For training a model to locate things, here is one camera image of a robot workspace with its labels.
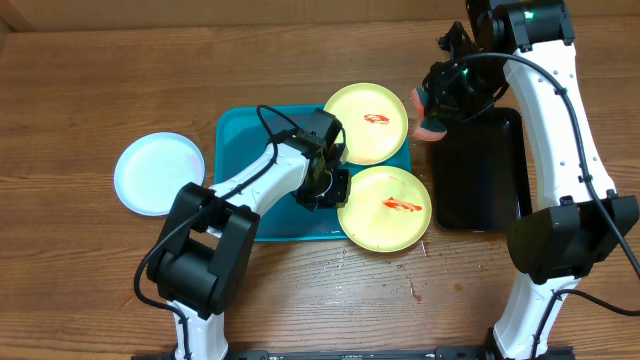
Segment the pink green sponge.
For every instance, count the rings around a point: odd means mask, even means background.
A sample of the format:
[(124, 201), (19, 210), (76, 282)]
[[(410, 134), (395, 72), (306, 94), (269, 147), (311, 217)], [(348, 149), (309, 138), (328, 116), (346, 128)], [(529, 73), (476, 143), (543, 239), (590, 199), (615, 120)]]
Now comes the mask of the pink green sponge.
[(428, 100), (426, 92), (422, 88), (414, 88), (410, 98), (416, 109), (418, 119), (413, 135), (426, 142), (440, 141), (447, 134), (447, 128), (435, 118), (427, 118), (425, 115), (425, 103)]

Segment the yellow-green plate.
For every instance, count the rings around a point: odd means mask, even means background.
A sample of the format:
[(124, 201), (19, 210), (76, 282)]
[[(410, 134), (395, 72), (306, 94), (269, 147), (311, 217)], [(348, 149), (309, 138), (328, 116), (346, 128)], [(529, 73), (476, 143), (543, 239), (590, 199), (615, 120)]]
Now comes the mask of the yellow-green plate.
[(431, 197), (412, 173), (374, 166), (351, 180), (348, 201), (337, 210), (343, 232), (358, 246), (382, 253), (403, 250), (426, 232)]
[(391, 158), (408, 133), (408, 115), (389, 89), (373, 83), (355, 83), (334, 93), (324, 110), (346, 130), (346, 161), (374, 165)]

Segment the light blue plate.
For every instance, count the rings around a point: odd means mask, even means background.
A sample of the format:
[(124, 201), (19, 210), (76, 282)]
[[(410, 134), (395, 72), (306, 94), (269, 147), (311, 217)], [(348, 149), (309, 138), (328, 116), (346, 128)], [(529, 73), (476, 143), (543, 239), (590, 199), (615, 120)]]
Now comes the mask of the light blue plate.
[(129, 145), (114, 169), (114, 188), (121, 203), (144, 216), (167, 215), (179, 190), (202, 185), (205, 160), (187, 137), (172, 132), (145, 135)]

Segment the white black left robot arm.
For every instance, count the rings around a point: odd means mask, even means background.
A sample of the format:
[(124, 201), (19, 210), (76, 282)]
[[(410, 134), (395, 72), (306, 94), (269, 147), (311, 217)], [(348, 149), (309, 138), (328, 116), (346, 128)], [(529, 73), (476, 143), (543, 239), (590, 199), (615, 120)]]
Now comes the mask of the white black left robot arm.
[(309, 211), (344, 206), (346, 140), (344, 125), (317, 109), (306, 126), (269, 133), (264, 153), (229, 180), (179, 190), (133, 280), (141, 302), (173, 314), (177, 342), (167, 358), (228, 358), (224, 312), (244, 279), (261, 218), (286, 195)]

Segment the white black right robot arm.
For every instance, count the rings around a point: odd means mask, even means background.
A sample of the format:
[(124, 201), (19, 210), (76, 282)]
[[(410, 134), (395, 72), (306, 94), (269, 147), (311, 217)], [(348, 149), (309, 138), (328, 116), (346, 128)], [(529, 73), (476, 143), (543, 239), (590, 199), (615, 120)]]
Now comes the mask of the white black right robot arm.
[(567, 297), (639, 218), (620, 196), (591, 135), (576, 73), (575, 32), (562, 1), (467, 0), (469, 25), (452, 25), (412, 101), (425, 141), (485, 115), (507, 91), (518, 101), (537, 171), (536, 212), (507, 237), (516, 279), (501, 318), (481, 346), (439, 347), (437, 358), (570, 359), (548, 337)]

